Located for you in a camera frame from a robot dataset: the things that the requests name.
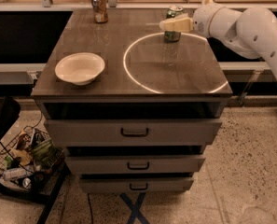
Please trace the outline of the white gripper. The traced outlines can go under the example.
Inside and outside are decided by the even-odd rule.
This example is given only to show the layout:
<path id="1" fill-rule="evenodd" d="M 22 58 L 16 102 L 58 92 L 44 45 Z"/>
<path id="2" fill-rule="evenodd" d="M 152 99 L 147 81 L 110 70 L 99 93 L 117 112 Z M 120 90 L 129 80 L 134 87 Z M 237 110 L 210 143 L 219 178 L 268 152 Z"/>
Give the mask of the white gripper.
<path id="1" fill-rule="evenodd" d="M 194 11 L 193 19 L 188 14 L 178 15 L 159 23 L 164 32 L 188 33 L 194 30 L 206 38 L 222 37 L 225 32 L 221 24 L 221 10 L 225 7 L 213 3 L 214 0 L 202 0 L 202 5 Z"/>

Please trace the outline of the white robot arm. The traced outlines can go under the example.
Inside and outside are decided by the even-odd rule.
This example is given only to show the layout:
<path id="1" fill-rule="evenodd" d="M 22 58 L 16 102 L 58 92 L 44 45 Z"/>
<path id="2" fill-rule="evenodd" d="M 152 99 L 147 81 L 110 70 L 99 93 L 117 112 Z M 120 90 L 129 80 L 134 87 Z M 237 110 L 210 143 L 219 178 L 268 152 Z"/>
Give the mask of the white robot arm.
<path id="1" fill-rule="evenodd" d="M 262 58 L 277 79 L 277 18 L 267 8 L 237 11 L 213 0 L 202 0 L 192 17 L 184 13 L 159 23 L 162 31 L 195 31 L 215 38 L 247 59 Z"/>

